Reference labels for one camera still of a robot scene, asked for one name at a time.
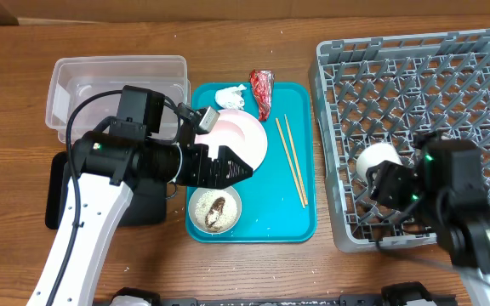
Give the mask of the white cup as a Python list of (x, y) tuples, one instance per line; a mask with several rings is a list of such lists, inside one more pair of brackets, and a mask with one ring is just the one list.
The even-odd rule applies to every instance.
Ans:
[(378, 166), (381, 162), (389, 161), (401, 165), (401, 159), (396, 148), (389, 143), (377, 143), (368, 146), (356, 160), (356, 171), (363, 181), (367, 181), (367, 170)]

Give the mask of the grey bowl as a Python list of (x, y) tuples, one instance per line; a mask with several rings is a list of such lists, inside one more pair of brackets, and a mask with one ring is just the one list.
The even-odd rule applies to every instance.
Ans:
[(191, 222), (202, 233), (222, 234), (233, 228), (242, 212), (240, 196), (233, 187), (222, 190), (197, 188), (188, 201)]

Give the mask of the rice and food scraps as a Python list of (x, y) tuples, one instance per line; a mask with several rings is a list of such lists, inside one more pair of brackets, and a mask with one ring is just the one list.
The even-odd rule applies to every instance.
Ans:
[(230, 229), (239, 217), (236, 198), (224, 190), (207, 190), (194, 201), (193, 219), (208, 233)]

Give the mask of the white napkin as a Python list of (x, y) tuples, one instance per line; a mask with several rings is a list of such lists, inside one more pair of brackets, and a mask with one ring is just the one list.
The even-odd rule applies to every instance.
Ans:
[(246, 89), (245, 85), (239, 84), (238, 86), (217, 90), (214, 96), (215, 102), (223, 109), (242, 110), (245, 105), (242, 92)]

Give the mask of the red snack wrapper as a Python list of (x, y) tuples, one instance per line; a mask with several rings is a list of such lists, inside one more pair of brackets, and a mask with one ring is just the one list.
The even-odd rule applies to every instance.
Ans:
[(267, 70), (252, 70), (249, 81), (253, 96), (259, 108), (260, 122), (265, 122), (271, 113), (274, 73)]

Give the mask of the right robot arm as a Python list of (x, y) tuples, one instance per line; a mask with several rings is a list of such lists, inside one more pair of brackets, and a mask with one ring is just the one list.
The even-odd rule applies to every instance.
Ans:
[(357, 172), (368, 196), (400, 213), (391, 227), (412, 220), (418, 234), (436, 235), (451, 260), (416, 263), (458, 273), (472, 302), (490, 305), (490, 201), (481, 150), (439, 132), (417, 135), (413, 148), (419, 157), (412, 166), (403, 164), (392, 144), (372, 144), (359, 155)]

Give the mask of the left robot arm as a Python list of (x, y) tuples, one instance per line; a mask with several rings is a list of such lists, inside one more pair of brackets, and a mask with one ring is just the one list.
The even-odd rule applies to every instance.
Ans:
[(30, 305), (90, 305), (111, 239), (134, 191), (142, 182), (222, 190), (252, 177), (254, 170), (223, 145), (216, 158), (195, 144), (219, 119), (211, 107), (193, 110), (167, 95), (126, 85), (117, 91), (117, 113), (72, 140), (79, 112), (97, 99), (85, 99), (66, 125), (70, 172), (66, 204)]

